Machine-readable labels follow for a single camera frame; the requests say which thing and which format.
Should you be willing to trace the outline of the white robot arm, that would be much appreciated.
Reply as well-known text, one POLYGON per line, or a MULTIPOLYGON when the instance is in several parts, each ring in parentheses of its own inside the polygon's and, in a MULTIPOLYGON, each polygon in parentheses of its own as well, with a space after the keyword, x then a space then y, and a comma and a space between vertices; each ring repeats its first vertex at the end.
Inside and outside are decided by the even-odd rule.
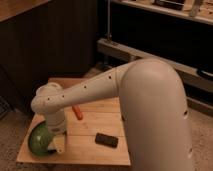
POLYGON ((47 83, 37 89, 31 109, 60 134, 64 108, 107 98, 120 102, 131 171, 194 171, 186 93, 164 61, 136 60, 66 89, 47 83))

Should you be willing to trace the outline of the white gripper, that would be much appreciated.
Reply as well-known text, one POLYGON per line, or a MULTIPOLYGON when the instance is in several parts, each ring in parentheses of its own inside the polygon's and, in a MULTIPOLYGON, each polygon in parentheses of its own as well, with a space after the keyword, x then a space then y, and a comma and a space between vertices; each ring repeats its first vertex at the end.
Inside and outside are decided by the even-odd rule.
POLYGON ((63 112, 49 114, 45 118, 48 130, 53 134, 52 144, 58 154, 65 152, 67 120, 63 112))

